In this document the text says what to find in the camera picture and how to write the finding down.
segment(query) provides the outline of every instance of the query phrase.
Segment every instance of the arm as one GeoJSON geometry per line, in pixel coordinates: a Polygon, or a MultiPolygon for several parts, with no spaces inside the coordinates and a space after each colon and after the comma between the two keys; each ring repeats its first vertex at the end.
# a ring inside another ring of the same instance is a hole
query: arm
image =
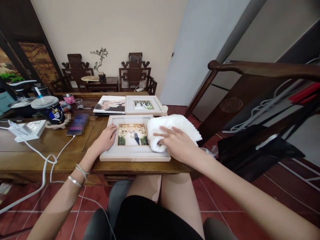
{"type": "MultiPolygon", "coordinates": [[[[88,149],[79,163],[83,171],[90,172],[96,158],[111,147],[116,129],[117,127],[113,124],[108,126],[88,149]]],[[[71,177],[80,184],[85,181],[83,173],[76,169],[72,172],[71,177]]],[[[79,192],[80,187],[67,179],[41,214],[28,239],[55,239],[76,202],[79,192]]]]}
{"type": "Polygon", "coordinates": [[[159,144],[166,145],[172,157],[219,185],[272,239],[320,239],[320,229],[227,169],[198,148],[181,130],[161,129],[168,134],[154,135],[164,137],[159,144]]]}

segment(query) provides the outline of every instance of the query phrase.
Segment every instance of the round emblem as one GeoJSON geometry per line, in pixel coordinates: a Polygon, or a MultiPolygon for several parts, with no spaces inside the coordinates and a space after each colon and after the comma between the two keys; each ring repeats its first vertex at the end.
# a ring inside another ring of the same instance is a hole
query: round emblem
{"type": "Polygon", "coordinates": [[[243,106],[243,102],[239,98],[227,98],[220,103],[220,107],[224,112],[237,112],[243,106]]]}

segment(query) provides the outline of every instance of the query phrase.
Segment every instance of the white towel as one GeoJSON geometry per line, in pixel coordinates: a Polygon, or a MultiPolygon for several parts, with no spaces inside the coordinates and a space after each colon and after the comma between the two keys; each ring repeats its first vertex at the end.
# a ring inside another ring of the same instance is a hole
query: white towel
{"type": "Polygon", "coordinates": [[[170,116],[163,116],[158,118],[152,118],[147,123],[148,139],[151,149],[155,152],[162,153],[167,150],[167,147],[164,145],[159,145],[158,142],[164,137],[154,136],[154,133],[164,133],[160,129],[161,126],[172,129],[176,127],[185,132],[195,144],[199,140],[202,140],[202,137],[194,125],[182,115],[173,114],[170,116]]]}

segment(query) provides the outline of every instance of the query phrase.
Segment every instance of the bonsai plant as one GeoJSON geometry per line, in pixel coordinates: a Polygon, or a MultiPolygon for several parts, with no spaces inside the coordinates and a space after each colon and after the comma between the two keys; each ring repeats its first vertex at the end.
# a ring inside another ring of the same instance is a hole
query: bonsai plant
{"type": "Polygon", "coordinates": [[[106,80],[106,75],[103,72],[99,72],[99,67],[102,66],[102,61],[104,60],[105,57],[108,55],[108,51],[105,48],[102,48],[98,51],[95,50],[93,52],[90,51],[91,54],[98,55],[100,57],[100,62],[95,62],[93,69],[98,71],[98,76],[100,81],[105,81],[106,80]]]}
{"type": "Polygon", "coordinates": [[[0,77],[3,80],[5,80],[7,83],[16,83],[16,82],[21,82],[25,80],[23,77],[20,77],[14,73],[1,73],[0,77]]]}

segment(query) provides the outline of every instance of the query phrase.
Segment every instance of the bracelet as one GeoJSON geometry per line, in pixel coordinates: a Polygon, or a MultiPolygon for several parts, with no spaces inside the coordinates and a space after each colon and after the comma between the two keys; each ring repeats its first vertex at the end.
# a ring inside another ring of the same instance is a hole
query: bracelet
{"type": "Polygon", "coordinates": [[[76,164],[76,169],[83,173],[84,179],[87,182],[87,175],[89,175],[90,172],[87,173],[87,172],[83,171],[82,168],[79,166],[79,164],[76,164]]]}
{"type": "Polygon", "coordinates": [[[82,187],[82,185],[80,183],[78,183],[76,180],[74,180],[71,176],[68,177],[68,179],[73,182],[75,185],[77,185],[78,187],[82,187]]]}

